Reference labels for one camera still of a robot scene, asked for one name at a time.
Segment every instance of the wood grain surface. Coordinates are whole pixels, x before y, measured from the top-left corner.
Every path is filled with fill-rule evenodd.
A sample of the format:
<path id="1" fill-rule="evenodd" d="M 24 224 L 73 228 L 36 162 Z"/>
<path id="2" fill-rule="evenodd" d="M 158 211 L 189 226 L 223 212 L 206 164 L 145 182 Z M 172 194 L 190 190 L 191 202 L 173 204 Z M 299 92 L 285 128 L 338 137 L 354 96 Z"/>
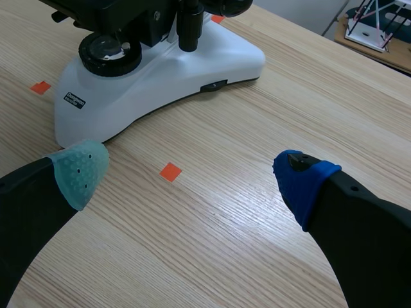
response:
<path id="1" fill-rule="evenodd" d="M 53 94 L 86 32 L 1 0 L 0 176 L 58 149 Z M 343 308 L 284 206 L 272 160 L 298 149 L 410 209 L 410 80 L 260 8 L 222 24 L 267 55 L 262 77 L 163 108 L 107 144 L 94 198 L 48 243 L 10 307 Z M 45 95 L 29 90 L 46 80 Z M 169 183 L 160 170 L 182 169 Z"/>

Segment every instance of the white wall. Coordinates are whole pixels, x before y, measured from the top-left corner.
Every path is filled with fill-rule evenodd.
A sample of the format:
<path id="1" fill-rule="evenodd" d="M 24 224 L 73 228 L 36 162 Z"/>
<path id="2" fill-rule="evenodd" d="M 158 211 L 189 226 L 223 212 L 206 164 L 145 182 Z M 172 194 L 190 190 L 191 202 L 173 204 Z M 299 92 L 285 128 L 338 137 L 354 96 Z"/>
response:
<path id="1" fill-rule="evenodd" d="M 326 29 L 344 2 L 344 0 L 254 0 L 254 4 L 318 34 Z M 360 3 L 361 0 L 351 0 L 344 12 Z M 335 26 L 326 36 L 332 39 L 334 31 Z"/>

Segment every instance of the orange sticker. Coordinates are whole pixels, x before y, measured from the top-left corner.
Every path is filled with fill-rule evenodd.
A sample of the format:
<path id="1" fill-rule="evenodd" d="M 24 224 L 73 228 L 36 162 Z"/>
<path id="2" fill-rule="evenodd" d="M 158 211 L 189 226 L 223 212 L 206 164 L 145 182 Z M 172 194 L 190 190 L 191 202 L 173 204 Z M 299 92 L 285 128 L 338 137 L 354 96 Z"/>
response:
<path id="1" fill-rule="evenodd" d="M 160 172 L 160 175 L 167 181 L 174 181 L 181 173 L 181 169 L 174 166 L 171 162 L 167 164 L 166 167 Z"/>
<path id="2" fill-rule="evenodd" d="M 214 22 L 217 22 L 218 24 L 221 23 L 224 19 L 225 19 L 224 16 L 217 16 L 217 15 L 211 16 L 211 20 Z"/>
<path id="3" fill-rule="evenodd" d="M 30 89 L 37 94 L 43 95 L 46 93 L 48 89 L 51 88 L 51 85 L 49 85 L 47 82 L 42 81 L 40 83 L 36 83 L 34 86 L 32 86 Z"/>

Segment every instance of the teal fingertip cover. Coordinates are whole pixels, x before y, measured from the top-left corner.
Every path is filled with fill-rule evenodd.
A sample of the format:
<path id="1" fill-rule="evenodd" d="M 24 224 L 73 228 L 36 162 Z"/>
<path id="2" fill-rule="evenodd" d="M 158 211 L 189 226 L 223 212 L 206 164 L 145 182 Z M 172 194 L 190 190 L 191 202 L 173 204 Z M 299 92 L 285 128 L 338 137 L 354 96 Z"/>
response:
<path id="1" fill-rule="evenodd" d="M 83 210 L 109 167 L 109 152 L 101 143 L 86 140 L 47 155 L 54 165 L 58 188 L 76 210 Z"/>

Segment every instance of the white microscope base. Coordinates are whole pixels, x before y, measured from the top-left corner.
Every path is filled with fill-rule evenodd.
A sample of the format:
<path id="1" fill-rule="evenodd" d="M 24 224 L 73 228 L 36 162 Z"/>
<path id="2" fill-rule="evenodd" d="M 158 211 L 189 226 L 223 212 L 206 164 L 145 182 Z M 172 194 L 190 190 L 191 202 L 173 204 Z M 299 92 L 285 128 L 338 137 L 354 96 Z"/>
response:
<path id="1" fill-rule="evenodd" d="M 64 148 L 84 139 L 104 142 L 136 119 L 205 85 L 259 78 L 264 63 L 259 48 L 215 22 L 204 24 L 194 53 L 181 51 L 178 41 L 143 46 L 141 64 L 124 76 L 97 76 L 76 57 L 57 89 L 56 140 Z"/>

